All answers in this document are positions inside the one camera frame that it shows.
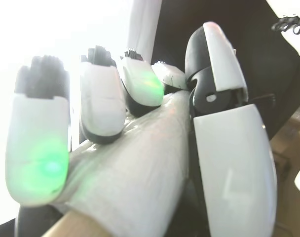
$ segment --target wrinkled plastic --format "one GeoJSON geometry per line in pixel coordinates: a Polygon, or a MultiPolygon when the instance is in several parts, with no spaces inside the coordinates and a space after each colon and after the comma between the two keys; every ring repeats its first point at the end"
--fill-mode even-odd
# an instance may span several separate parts
{"type": "Polygon", "coordinates": [[[141,118],[128,116],[113,144],[84,142],[71,154],[56,202],[92,217],[114,236],[163,236],[188,177],[188,98],[179,91],[141,118]]]}

